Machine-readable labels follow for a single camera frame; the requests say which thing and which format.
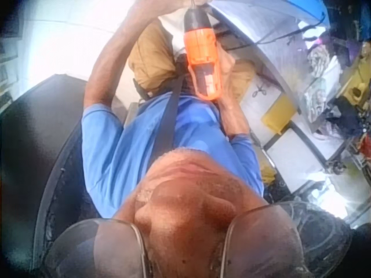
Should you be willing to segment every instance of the blue t-shirt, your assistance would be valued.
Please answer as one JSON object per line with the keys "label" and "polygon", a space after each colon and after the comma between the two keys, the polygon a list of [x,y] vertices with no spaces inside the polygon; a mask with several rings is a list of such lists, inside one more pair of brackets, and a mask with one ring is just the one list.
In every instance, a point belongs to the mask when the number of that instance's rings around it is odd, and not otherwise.
{"label": "blue t-shirt", "polygon": [[[85,109],[82,118],[82,157],[86,188],[103,218],[111,218],[146,175],[159,123],[170,93],[139,109],[126,128],[102,104]],[[208,153],[246,182],[259,195],[263,183],[259,163],[248,136],[229,141],[220,127],[217,108],[193,96],[180,96],[174,147]]]}

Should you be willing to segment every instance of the man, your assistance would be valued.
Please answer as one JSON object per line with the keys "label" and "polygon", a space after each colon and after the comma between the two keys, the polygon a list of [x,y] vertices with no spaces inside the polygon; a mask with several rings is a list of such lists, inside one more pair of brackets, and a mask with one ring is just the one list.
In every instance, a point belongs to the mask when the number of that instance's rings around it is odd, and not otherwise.
{"label": "man", "polygon": [[[175,150],[149,169],[171,92],[144,104],[126,129],[110,108],[128,58],[138,83],[155,95],[177,78],[166,34],[156,19],[190,5],[191,0],[135,2],[95,64],[82,119],[86,187],[96,208],[103,218],[138,227],[149,259],[163,277],[210,277],[210,262],[220,259],[217,251],[231,221],[267,205],[249,124],[233,88],[234,77],[242,76],[248,85],[253,73],[236,74],[234,59],[221,47],[223,96],[213,104],[182,94]],[[156,64],[147,65],[150,59]]]}

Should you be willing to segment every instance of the wire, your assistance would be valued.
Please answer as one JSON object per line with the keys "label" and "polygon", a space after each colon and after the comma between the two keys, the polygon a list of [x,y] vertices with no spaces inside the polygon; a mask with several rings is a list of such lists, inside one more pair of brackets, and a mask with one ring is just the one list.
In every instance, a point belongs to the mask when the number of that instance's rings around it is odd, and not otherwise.
{"label": "wire", "polygon": [[325,19],[326,19],[326,15],[325,15],[325,13],[322,13],[322,18],[321,18],[321,20],[320,20],[318,23],[314,24],[314,25],[308,25],[308,26],[306,26],[306,27],[304,27],[304,28],[302,28],[302,29],[299,29],[299,30],[293,31],[293,32],[288,33],[288,34],[283,35],[283,36],[279,36],[279,37],[277,37],[277,38],[275,38],[275,39],[273,39],[273,40],[271,40],[271,41],[268,41],[268,42],[261,42],[261,41],[259,41],[259,42],[255,42],[255,43],[248,43],[247,45],[242,45],[242,46],[237,46],[237,47],[232,47],[232,48],[226,49],[226,51],[237,50],[237,49],[241,49],[241,48],[245,48],[245,47],[249,47],[249,46],[254,46],[254,45],[267,45],[267,44],[269,44],[269,43],[276,42],[276,41],[278,41],[279,39],[287,38],[287,37],[289,37],[289,36],[294,36],[294,35],[296,35],[296,34],[305,33],[305,32],[307,32],[308,30],[310,30],[310,29],[314,29],[314,28],[316,28],[317,26],[321,25],[321,24],[325,21]]}

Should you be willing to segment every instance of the cordless drill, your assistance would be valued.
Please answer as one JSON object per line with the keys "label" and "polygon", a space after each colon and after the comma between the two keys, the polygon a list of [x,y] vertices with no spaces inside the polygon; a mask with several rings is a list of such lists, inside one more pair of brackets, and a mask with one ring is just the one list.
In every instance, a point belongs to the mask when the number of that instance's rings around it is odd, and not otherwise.
{"label": "cordless drill", "polygon": [[216,36],[206,12],[193,4],[184,16],[184,44],[196,95],[215,100],[222,92]]}

